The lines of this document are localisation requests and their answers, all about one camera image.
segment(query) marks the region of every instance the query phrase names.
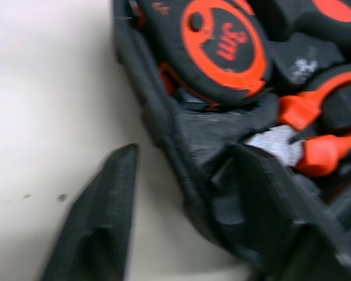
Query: black rubber grip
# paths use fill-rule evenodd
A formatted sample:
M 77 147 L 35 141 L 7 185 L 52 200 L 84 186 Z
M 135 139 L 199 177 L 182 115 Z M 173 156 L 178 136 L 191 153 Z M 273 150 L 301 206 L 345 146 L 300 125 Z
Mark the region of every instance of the black rubber grip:
M 335 42 L 351 57 L 351 0 L 250 0 L 270 39 L 293 32 Z

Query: tool case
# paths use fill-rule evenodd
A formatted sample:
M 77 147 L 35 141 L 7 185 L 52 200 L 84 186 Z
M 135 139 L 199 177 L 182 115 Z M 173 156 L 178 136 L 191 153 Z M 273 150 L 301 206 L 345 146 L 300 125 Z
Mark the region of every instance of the tool case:
M 351 280 L 351 162 L 310 180 L 244 145 L 247 135 L 277 122 L 278 95 L 270 89 L 237 110 L 182 107 L 169 96 L 148 42 L 132 25 L 130 1 L 114 0 L 112 8 L 114 54 L 200 234 L 258 268 L 257 280 Z

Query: black plastic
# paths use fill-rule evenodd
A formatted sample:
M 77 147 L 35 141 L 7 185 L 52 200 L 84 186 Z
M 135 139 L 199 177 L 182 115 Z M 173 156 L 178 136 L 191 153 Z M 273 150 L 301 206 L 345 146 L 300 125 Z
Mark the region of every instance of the black plastic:
M 350 281 L 351 240 L 327 206 L 271 154 L 245 145 L 231 152 L 266 274 L 276 281 Z
M 351 129 L 351 85 L 336 89 L 325 100 L 321 121 L 330 132 Z
M 123 281 L 138 148 L 114 152 L 73 204 L 41 281 Z
M 291 94 L 303 87 L 322 70 L 345 62 L 332 42 L 293 33 L 285 42 L 270 42 L 275 65 L 271 85 L 283 94 Z
M 336 43 L 345 56 L 351 58 L 351 17 L 345 18 L 346 14 L 351 13 L 351 0 L 329 3 L 318 1 L 323 2 L 324 8 L 317 8 L 315 0 L 250 0 L 249 2 L 271 40 L 284 41 L 290 38 L 293 32 L 304 32 Z M 336 4 L 339 9 L 330 10 L 337 16 L 328 16 L 323 12 L 327 10 L 325 7 L 328 5 Z

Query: pliers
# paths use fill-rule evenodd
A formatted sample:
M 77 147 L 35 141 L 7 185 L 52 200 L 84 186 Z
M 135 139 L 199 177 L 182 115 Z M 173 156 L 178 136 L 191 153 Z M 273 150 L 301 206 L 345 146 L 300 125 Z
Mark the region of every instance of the pliers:
M 351 152 L 351 132 L 345 136 L 324 135 L 290 143 L 321 114 L 325 98 L 333 90 L 351 84 L 351 64 L 334 67 L 313 79 L 297 95 L 280 98 L 277 127 L 251 137 L 246 144 L 262 148 L 286 166 L 309 177 L 326 176 Z

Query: red plastic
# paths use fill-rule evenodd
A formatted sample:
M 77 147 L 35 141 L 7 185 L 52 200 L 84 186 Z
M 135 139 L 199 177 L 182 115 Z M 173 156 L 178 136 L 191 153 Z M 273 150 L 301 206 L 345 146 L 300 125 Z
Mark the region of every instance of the red plastic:
M 296 131 L 304 130 L 320 115 L 324 99 L 333 90 L 350 83 L 351 71 L 326 80 L 316 90 L 282 97 L 278 122 L 290 125 Z
M 304 157 L 296 169 L 309 177 L 326 176 L 351 150 L 351 133 L 343 137 L 326 135 L 308 139 L 303 148 Z

